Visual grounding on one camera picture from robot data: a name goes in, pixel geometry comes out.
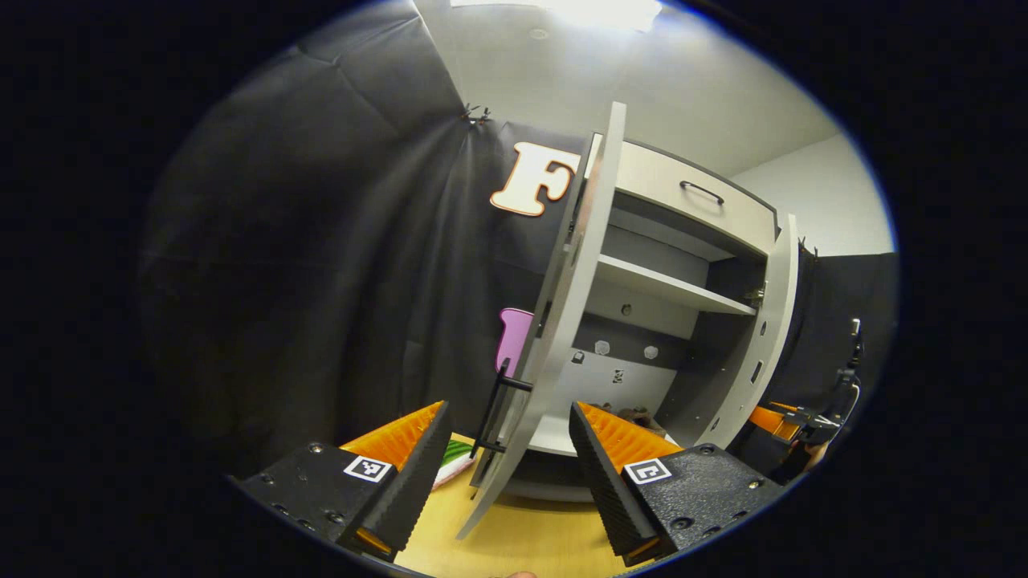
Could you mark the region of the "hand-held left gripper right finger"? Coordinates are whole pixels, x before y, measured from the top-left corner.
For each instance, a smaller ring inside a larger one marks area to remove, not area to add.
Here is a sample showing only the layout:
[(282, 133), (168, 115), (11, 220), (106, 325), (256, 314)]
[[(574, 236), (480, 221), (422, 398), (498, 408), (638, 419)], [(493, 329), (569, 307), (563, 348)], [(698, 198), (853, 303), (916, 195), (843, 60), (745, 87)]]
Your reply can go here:
[(715, 444), (683, 449), (596, 406), (570, 406), (570, 441), (605, 529), (628, 568), (691, 552), (785, 493)]

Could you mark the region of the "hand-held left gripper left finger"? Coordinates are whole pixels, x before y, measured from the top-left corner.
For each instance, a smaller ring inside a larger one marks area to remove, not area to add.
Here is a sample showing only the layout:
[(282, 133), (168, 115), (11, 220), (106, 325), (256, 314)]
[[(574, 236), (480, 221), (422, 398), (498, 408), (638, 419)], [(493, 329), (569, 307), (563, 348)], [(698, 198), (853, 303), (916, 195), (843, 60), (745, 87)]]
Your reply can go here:
[(341, 446), (309, 442), (238, 484), (301, 531), (392, 563), (414, 533), (450, 441), (451, 407), (441, 400)]

